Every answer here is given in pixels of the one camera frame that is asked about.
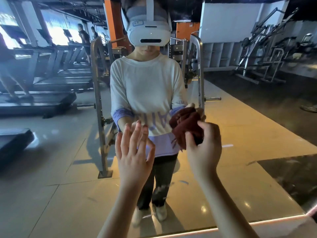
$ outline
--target white vr headset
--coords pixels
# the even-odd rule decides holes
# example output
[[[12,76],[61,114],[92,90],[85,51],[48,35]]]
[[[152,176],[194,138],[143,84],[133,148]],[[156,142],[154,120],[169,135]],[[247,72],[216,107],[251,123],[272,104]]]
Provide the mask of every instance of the white vr headset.
[[[131,7],[125,13],[121,8],[123,26],[133,46],[165,46],[171,38],[170,14],[146,0],[146,7]]]

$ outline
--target rolled-up sleeve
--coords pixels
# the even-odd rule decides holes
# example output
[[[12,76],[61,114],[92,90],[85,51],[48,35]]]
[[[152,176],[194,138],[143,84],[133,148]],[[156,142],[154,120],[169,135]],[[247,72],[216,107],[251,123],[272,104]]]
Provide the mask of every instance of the rolled-up sleeve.
[[[171,116],[173,116],[182,108],[185,108],[187,104],[187,95],[182,70],[179,64],[175,61],[172,109],[170,111]]]
[[[118,127],[118,120],[122,117],[134,117],[129,101],[126,97],[126,90],[122,81],[120,63],[115,61],[110,70],[110,91],[111,91],[111,116]]]

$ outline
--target white shoe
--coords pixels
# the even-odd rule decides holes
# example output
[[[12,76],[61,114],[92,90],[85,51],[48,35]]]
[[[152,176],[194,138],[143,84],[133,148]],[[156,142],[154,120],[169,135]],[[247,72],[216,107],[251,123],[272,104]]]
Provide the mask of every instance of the white shoe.
[[[146,212],[149,212],[150,209],[147,210],[139,210],[137,207],[135,208],[132,216],[132,225],[133,226],[139,226],[141,223],[141,220],[143,219],[143,216]]]
[[[153,204],[153,211],[155,213],[156,218],[158,219],[159,222],[162,222],[166,220],[167,218],[167,209],[166,205],[164,204],[161,207],[157,207],[155,204]]]

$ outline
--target orange pillar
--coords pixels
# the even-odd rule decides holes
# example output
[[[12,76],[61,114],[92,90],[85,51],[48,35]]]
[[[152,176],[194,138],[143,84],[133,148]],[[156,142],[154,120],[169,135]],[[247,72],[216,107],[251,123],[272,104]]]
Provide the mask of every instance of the orange pillar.
[[[124,37],[120,7],[120,3],[118,2],[105,0],[106,19],[110,40],[116,40]],[[131,50],[131,44],[128,39],[113,43],[112,47],[126,47],[129,51]]]
[[[176,38],[190,39],[191,33],[198,31],[200,22],[178,22],[176,24]]]

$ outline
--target white and purple sweatshirt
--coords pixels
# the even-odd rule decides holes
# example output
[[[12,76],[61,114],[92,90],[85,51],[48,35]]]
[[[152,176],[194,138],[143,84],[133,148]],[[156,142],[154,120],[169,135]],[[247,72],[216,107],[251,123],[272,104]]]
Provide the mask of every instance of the white and purple sweatshirt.
[[[141,120],[149,126],[155,157],[177,154],[169,121],[187,105],[179,64],[162,54],[146,62],[122,57],[112,64],[110,80],[111,115],[117,126],[125,116]]]

